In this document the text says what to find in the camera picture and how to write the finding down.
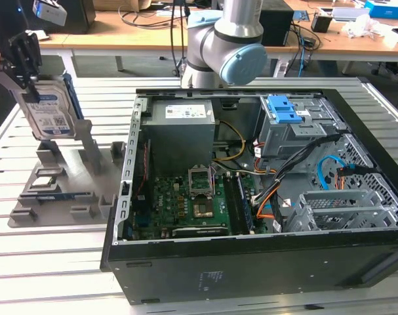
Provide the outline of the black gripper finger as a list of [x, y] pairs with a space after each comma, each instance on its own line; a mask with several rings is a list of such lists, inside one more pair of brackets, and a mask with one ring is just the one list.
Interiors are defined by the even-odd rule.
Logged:
[[39, 102], [39, 92], [33, 82], [33, 77], [38, 78], [39, 67], [42, 65], [37, 36], [23, 31], [9, 40], [9, 49], [15, 82], [29, 94], [26, 97], [28, 102]]

